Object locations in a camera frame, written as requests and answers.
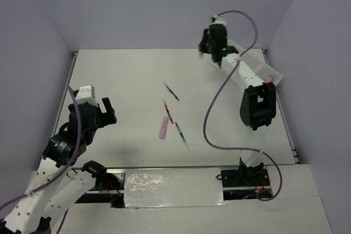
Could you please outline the purple highlighter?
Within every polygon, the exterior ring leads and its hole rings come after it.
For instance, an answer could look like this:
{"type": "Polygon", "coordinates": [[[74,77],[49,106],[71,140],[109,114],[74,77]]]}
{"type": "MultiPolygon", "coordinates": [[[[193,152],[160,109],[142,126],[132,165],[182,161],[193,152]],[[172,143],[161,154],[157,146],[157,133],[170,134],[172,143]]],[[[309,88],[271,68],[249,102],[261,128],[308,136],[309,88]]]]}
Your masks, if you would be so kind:
{"type": "Polygon", "coordinates": [[[161,128],[160,128],[160,133],[159,133],[159,138],[162,140],[164,140],[166,137],[168,122],[169,122],[169,117],[164,116],[162,120],[161,128]]]}

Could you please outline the red pen refill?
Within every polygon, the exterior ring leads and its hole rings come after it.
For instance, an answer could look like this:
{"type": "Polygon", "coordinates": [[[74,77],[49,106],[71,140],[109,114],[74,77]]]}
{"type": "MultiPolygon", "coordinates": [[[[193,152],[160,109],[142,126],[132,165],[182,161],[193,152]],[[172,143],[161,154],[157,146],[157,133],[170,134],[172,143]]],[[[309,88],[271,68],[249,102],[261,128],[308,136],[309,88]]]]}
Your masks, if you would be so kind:
{"type": "Polygon", "coordinates": [[[173,120],[173,118],[171,116],[171,113],[169,111],[168,105],[167,105],[167,103],[166,103],[166,101],[164,99],[162,99],[162,103],[163,103],[163,105],[165,107],[165,110],[166,110],[166,112],[168,114],[169,120],[171,121],[172,124],[174,124],[174,120],[173,120]]]}

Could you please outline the light blue pen refill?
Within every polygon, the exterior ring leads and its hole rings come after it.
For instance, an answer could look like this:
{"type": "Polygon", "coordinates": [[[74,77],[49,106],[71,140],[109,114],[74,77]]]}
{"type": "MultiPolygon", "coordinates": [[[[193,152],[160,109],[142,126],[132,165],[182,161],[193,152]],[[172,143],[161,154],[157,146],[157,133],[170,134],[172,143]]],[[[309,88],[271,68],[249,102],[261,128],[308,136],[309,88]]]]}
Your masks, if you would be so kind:
{"type": "Polygon", "coordinates": [[[180,135],[180,137],[181,137],[181,139],[182,139],[182,141],[183,141],[185,147],[186,147],[187,149],[189,149],[190,147],[189,147],[189,145],[188,145],[188,143],[187,143],[187,141],[186,141],[186,138],[185,138],[185,136],[184,136],[184,134],[183,134],[183,132],[182,132],[182,130],[181,130],[179,124],[178,124],[177,122],[174,122],[174,124],[175,124],[175,126],[176,126],[176,128],[177,128],[177,131],[178,131],[178,133],[179,133],[179,135],[180,135]]]}

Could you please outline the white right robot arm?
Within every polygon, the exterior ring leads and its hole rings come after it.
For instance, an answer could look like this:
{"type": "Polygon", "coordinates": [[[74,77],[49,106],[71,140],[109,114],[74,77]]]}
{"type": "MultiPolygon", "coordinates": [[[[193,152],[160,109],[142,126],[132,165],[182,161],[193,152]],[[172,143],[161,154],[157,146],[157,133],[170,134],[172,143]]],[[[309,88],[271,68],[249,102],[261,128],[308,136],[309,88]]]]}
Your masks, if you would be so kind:
{"type": "Polygon", "coordinates": [[[251,185],[258,178],[255,169],[263,167],[263,152],[259,149],[259,143],[276,116],[276,86],[258,77],[244,62],[239,50],[228,44],[227,27],[224,24],[214,22],[204,29],[199,51],[211,55],[212,61],[226,74],[224,83],[205,114],[204,138],[208,144],[214,146],[206,134],[208,117],[224,86],[232,81],[242,92],[239,116],[249,132],[248,146],[237,147],[240,151],[239,167],[243,168],[238,173],[239,181],[244,185],[251,185]]]}

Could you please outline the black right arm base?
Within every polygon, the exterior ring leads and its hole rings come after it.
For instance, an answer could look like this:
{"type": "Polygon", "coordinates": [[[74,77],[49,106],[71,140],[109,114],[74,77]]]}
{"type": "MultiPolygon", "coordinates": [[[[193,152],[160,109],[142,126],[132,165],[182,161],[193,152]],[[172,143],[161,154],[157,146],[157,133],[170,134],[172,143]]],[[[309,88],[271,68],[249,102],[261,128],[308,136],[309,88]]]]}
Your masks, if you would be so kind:
{"type": "Polygon", "coordinates": [[[225,201],[273,196],[267,169],[260,159],[249,166],[240,158],[238,167],[221,170],[216,179],[222,183],[225,201]]]}

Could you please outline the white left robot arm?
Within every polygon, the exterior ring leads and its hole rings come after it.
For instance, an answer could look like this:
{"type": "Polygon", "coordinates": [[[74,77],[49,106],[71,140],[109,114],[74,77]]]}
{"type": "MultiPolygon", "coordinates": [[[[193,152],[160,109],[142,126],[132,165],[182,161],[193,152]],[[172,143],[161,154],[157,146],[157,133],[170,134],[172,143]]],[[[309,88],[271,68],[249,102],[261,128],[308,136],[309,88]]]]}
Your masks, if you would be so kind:
{"type": "Polygon", "coordinates": [[[1,233],[51,233],[52,226],[60,217],[65,217],[87,191],[120,189],[121,181],[96,161],[85,163],[65,187],[58,189],[79,156],[93,142],[96,131],[116,124],[109,98],[103,98],[102,102],[105,112],[96,101],[74,101],[68,106],[69,120],[49,139],[26,192],[4,204],[6,207],[14,203],[15,207],[1,219],[1,233]]]}

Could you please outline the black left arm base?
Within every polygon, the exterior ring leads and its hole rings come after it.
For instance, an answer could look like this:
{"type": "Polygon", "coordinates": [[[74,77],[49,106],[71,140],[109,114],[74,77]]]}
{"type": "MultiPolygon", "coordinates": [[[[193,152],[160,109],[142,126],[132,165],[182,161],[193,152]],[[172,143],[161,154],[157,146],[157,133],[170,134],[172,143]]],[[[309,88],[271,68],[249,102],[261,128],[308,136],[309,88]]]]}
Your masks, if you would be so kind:
{"type": "Polygon", "coordinates": [[[107,203],[111,208],[124,208],[125,173],[109,173],[96,161],[87,162],[81,171],[90,172],[95,183],[77,203],[107,203]]]}

